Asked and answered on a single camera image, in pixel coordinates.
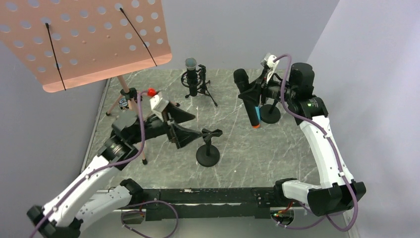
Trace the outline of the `black microphone orange end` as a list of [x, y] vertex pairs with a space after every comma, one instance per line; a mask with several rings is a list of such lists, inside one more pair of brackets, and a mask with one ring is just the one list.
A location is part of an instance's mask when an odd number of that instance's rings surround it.
[[239, 95], [238, 98], [244, 103], [250, 124], [253, 128], [260, 127], [259, 107], [255, 104], [255, 97], [252, 96], [252, 88], [249, 84], [249, 77], [243, 68], [237, 69], [233, 73], [234, 83], [236, 84]]

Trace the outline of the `black round-base mic stand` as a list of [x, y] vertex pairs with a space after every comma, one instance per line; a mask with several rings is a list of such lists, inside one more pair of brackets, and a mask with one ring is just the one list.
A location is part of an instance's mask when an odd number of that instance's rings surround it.
[[196, 160], [198, 164], [203, 167], [209, 168], [215, 166], [220, 159], [219, 150], [212, 145], [213, 137], [220, 137], [223, 134], [222, 130], [216, 129], [214, 131], [202, 129], [202, 138], [204, 145], [200, 146], [196, 152]]

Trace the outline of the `black shock mount tripod stand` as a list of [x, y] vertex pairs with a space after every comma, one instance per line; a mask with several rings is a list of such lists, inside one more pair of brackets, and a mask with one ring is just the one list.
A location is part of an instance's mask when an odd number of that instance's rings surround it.
[[196, 97], [199, 93], [208, 96], [217, 107], [218, 104], [208, 90], [210, 81], [206, 80], [207, 68], [203, 64], [197, 64], [194, 58], [187, 58], [185, 60], [186, 71], [181, 75], [181, 84], [188, 88], [189, 93], [185, 98]]

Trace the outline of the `black microphone silver grille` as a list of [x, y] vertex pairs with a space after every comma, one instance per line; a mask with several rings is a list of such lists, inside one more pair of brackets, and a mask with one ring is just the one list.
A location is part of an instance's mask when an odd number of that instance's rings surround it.
[[185, 60], [186, 66], [186, 80], [189, 88], [189, 95], [192, 97], [197, 96], [197, 84], [198, 84], [198, 75], [196, 71], [197, 61], [194, 58], [187, 58]]

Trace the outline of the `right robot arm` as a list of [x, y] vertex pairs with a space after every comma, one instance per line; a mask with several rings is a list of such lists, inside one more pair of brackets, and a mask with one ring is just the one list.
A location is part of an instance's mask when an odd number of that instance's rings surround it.
[[310, 64], [294, 63], [284, 78], [273, 81], [269, 68], [253, 82], [244, 69], [233, 73], [251, 125], [259, 125], [256, 106], [265, 98], [287, 105], [287, 113], [295, 118], [304, 133], [314, 156], [320, 184], [304, 183], [296, 178], [286, 178], [275, 183], [274, 190], [280, 199], [304, 203], [316, 216], [324, 216], [353, 209], [358, 212], [358, 202], [366, 193], [365, 184], [356, 182], [347, 169], [332, 135], [327, 108], [320, 97], [313, 94], [315, 73]]

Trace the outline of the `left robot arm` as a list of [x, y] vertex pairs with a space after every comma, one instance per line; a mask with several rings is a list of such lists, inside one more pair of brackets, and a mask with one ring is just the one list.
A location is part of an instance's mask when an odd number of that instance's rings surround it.
[[109, 139], [87, 168], [50, 202], [28, 210], [34, 231], [45, 238], [77, 238], [118, 208], [151, 203], [152, 196], [130, 178], [105, 194], [97, 191], [142, 153], [146, 140], [166, 135], [177, 148], [183, 148], [201, 137], [200, 132], [181, 126], [194, 119], [193, 114], [172, 103], [155, 108], [146, 119], [141, 113], [122, 112], [111, 126]]

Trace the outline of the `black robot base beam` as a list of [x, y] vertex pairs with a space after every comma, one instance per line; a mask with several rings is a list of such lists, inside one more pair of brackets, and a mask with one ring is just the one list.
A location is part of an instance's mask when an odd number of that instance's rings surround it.
[[123, 209], [144, 209], [146, 221], [229, 217], [269, 219], [277, 209], [286, 208], [292, 202], [280, 195], [277, 186], [146, 189], [130, 178], [123, 180], [120, 186], [128, 189], [131, 195]]

